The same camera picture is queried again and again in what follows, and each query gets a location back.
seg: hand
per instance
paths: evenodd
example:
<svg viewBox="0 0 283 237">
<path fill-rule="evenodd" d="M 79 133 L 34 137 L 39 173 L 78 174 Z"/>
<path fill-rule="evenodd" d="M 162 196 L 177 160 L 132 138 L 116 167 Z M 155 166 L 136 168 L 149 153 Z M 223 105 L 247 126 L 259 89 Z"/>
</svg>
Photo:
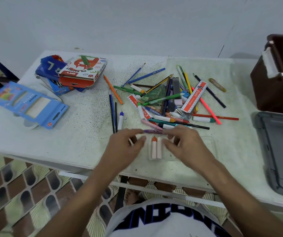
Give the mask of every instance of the hand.
<svg viewBox="0 0 283 237">
<path fill-rule="evenodd" d="M 216 160 L 196 130 L 178 125 L 163 134 L 168 135 L 170 140 L 175 136 L 173 143 L 163 139 L 164 145 L 176 158 L 200 175 Z"/>
<path fill-rule="evenodd" d="M 132 163 L 146 140 L 146 136 L 137 140 L 135 135 L 143 132 L 142 129 L 123 129 L 111 135 L 99 162 L 105 173 L 117 175 Z"/>
</svg>

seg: foot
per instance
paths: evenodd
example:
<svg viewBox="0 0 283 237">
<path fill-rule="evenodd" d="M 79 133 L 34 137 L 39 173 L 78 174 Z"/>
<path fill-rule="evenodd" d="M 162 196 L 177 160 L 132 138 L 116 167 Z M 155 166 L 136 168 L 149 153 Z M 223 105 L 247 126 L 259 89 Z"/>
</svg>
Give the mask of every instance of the foot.
<svg viewBox="0 0 283 237">
<path fill-rule="evenodd" d="M 127 190 L 125 195 L 125 203 L 126 205 L 132 205 L 138 200 L 138 195 L 133 190 Z"/>
</svg>

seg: white t-shirt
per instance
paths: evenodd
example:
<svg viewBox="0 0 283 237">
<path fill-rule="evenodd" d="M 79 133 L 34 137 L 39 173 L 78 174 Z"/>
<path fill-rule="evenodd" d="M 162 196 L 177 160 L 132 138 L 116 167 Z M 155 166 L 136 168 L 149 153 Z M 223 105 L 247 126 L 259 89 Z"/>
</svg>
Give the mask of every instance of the white t-shirt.
<svg viewBox="0 0 283 237">
<path fill-rule="evenodd" d="M 151 199 L 116 211 L 105 237 L 230 237 L 218 223 L 203 208 L 198 211 L 174 199 Z"/>
</svg>

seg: table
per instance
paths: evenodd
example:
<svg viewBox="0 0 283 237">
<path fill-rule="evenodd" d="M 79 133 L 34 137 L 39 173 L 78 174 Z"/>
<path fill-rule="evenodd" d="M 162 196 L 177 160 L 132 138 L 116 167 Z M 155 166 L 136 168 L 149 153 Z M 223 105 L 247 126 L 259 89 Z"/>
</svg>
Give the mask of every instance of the table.
<svg viewBox="0 0 283 237">
<path fill-rule="evenodd" d="M 52 54 L 67 60 L 79 52 L 45 51 L 23 75 L 20 83 L 27 86 L 39 83 L 41 80 L 35 78 L 34 71 L 42 57 Z M 163 67 L 166 70 L 141 83 L 155 84 L 172 73 L 178 76 L 177 64 L 188 73 L 192 84 L 197 83 L 193 72 L 203 80 L 210 77 L 216 79 L 227 92 L 223 93 L 213 85 L 209 87 L 227 108 L 222 108 L 208 92 L 203 94 L 205 101 L 216 115 L 238 117 L 239 121 L 221 120 L 222 125 L 200 122 L 201 125 L 211 127 L 209 131 L 198 129 L 200 135 L 214 140 L 216 158 L 252 195 L 272 207 L 283 208 L 283 196 L 275 193 L 267 183 L 262 149 L 252 123 L 252 117 L 258 110 L 249 75 L 256 60 L 88 55 L 108 59 L 104 74 L 117 86 L 124 83 L 143 63 L 146 65 L 140 75 Z M 125 116 L 123 126 L 148 129 L 140 123 L 138 112 L 126 98 L 128 94 L 122 91 L 118 91 L 118 94 L 124 102 L 124 105 L 118 105 L 118 112 L 123 110 Z M 9 118 L 13 114 L 0 107 L 0 155 L 74 173 L 93 169 L 112 134 L 108 85 L 103 78 L 99 78 L 92 89 L 84 93 L 72 91 L 61 98 L 70 109 L 53 130 L 41 127 L 28 130 L 17 126 Z M 207 113 L 201 104 L 198 108 L 199 113 Z M 179 161 L 150 161 L 147 148 L 121 174 L 213 191 L 200 175 Z"/>
</svg>

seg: gray plastic tray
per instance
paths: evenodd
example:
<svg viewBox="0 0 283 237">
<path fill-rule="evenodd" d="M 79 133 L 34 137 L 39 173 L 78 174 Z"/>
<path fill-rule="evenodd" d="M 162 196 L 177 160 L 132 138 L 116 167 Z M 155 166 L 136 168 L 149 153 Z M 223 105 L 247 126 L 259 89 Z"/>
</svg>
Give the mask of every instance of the gray plastic tray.
<svg viewBox="0 0 283 237">
<path fill-rule="evenodd" d="M 255 124 L 264 143 L 270 186 L 283 195 L 283 114 L 259 112 Z"/>
</svg>

